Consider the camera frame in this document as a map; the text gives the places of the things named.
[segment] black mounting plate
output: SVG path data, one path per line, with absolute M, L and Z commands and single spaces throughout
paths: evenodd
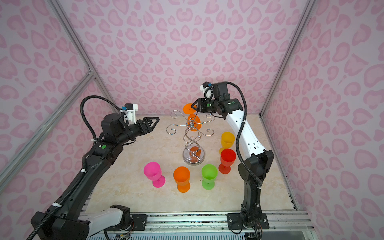
M 238 214 L 227 214 L 227 223 L 228 223 L 228 229 L 229 230 L 240 230 L 244 229 L 243 223 L 240 218 L 240 213 Z M 262 213 L 262 217 L 259 220 L 259 223 L 263 229 L 269 229 L 269 223 L 268 219 L 266 217 L 265 213 Z
M 132 214 L 132 219 L 135 222 L 133 230 L 134 231 L 144 231 L 145 225 L 147 224 L 147 217 L 148 217 L 148 215 L 146 215 L 146 214 Z M 115 226 L 109 227 L 106 230 L 109 232 L 120 231 L 120 229 L 118 229 Z

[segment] orange cup base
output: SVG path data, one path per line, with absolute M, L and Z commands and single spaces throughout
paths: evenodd
M 230 171 L 231 171 L 231 167 L 226 167 L 224 166 L 223 164 L 220 164 L 218 166 L 218 170 L 222 173 L 222 174 L 228 174 Z
M 190 184 L 190 183 L 188 183 L 188 184 L 185 185 L 185 186 L 177 185 L 177 189 L 179 190 L 179 192 L 182 192 L 182 193 L 188 192 L 188 190 L 190 189 L 190 187 L 191 187 L 191 184 Z

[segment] silver wire stand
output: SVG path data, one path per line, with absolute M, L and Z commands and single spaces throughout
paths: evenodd
M 184 117 L 184 119 L 187 121 L 186 124 L 185 125 L 170 124 L 170 125 L 168 125 L 166 131 L 169 135 L 173 135 L 176 133 L 176 129 L 170 128 L 168 130 L 168 128 L 170 126 L 187 127 L 184 131 L 184 137 L 183 137 L 183 140 L 185 142 L 185 149 L 183 151 L 183 159 L 187 164 L 189 164 L 191 166 L 199 165 L 200 163 L 202 163 L 204 161 L 205 152 L 204 152 L 203 148 L 198 144 L 198 141 L 201 139 L 202 135 L 209 137 L 209 136 L 212 136 L 215 133 L 215 131 L 211 128 L 208 128 L 207 134 L 205 134 L 199 130 L 201 127 L 198 128 L 198 126 L 200 124 L 212 122 L 213 120 L 215 120 L 215 116 L 213 116 L 212 114 L 207 114 L 205 116 L 207 119 L 211 119 L 211 118 L 213 118 L 213 119 L 205 121 L 205 122 L 197 122 L 196 121 L 197 113 L 194 114 L 194 116 L 191 118 L 186 118 L 184 116 L 184 114 L 182 112 L 180 112 L 179 110 L 173 110 L 170 113 L 171 118 L 173 118 L 173 119 L 177 118 L 176 112 L 179 112 Z M 193 135 L 188 136 L 189 132 L 190 133 L 196 132 L 197 136 L 196 136 L 196 134 L 194 136 Z

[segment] pink heart pattern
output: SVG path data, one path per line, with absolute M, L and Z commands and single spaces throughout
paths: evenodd
M 92 145 L 92 135 L 82 122 L 78 109 L 81 100 L 89 95 L 101 95 L 94 82 L 87 86 L 0 195 L 0 228 L 7 229 L 2 231 L 2 238 L 8 239 L 11 234 L 16 239 L 26 238 L 25 234 L 31 232 L 29 223 L 35 212 L 45 211 L 80 170 L 81 158 Z M 105 115 L 112 113 L 109 105 L 100 100 L 87 101 L 85 109 L 87 115 L 92 116 L 88 117 L 90 124 L 96 134 L 100 134 L 100 121 Z M 17 120 L 27 118 L 30 113 L 18 105 L 14 110 Z M 1 162 L 7 161 L 4 159 L 5 155 L 1 156 Z
M 85 10 L 84 13 L 72 9 L 74 2 L 78 9 Z M 113 4 L 103 5 L 94 1 L 63 1 L 62 5 L 68 14 L 77 16 L 71 19 L 74 25 L 79 25 L 79 20 L 85 21 L 84 28 L 76 28 L 76 31 L 93 61 L 102 60 L 97 68 L 117 104 L 142 99 L 139 114 L 181 110 L 183 104 L 178 103 L 185 94 L 191 99 L 202 96 L 199 91 L 191 93 L 190 90 L 198 89 L 205 81 L 222 79 L 239 85 L 245 83 L 241 85 L 244 92 L 257 89 L 258 94 L 250 94 L 246 99 L 248 111 L 259 113 L 280 65 L 284 52 L 281 49 L 288 44 L 284 43 L 286 37 L 295 29 L 305 4 L 296 2 L 152 0 L 139 5 L 114 0 Z M 112 40 L 109 45 L 98 41 L 103 36 Z M 356 40 L 362 41 L 361 38 L 359 35 Z M 254 56 L 246 55 L 255 50 Z M 122 54 L 129 59 L 122 59 Z M 121 79 L 132 81 L 143 75 L 154 88 L 144 81 L 121 88 Z M 168 78 L 173 84 L 163 83 Z M 188 78 L 198 81 L 187 81 Z M 257 80 L 249 83 L 250 78 Z M 152 94 L 137 98 L 134 93 L 138 91 Z M 230 93 L 234 98 L 240 97 L 232 88 Z
M 319 1 L 266 112 L 319 239 L 384 239 L 384 13 L 376 8 Z
M 0 171 L 86 71 L 45 1 L 5 1 L 3 10 L 5 6 L 0 34 L 0 140 L 6 142 L 0 147 L 5 158 Z M 74 26 L 84 28 L 83 18 L 72 19 Z M 87 36 L 95 41 L 96 36 Z

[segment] pink cup base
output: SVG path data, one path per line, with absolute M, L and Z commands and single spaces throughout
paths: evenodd
M 165 182 L 166 178 L 164 178 L 164 176 L 161 176 L 158 180 L 152 181 L 152 184 L 154 187 L 162 187 Z

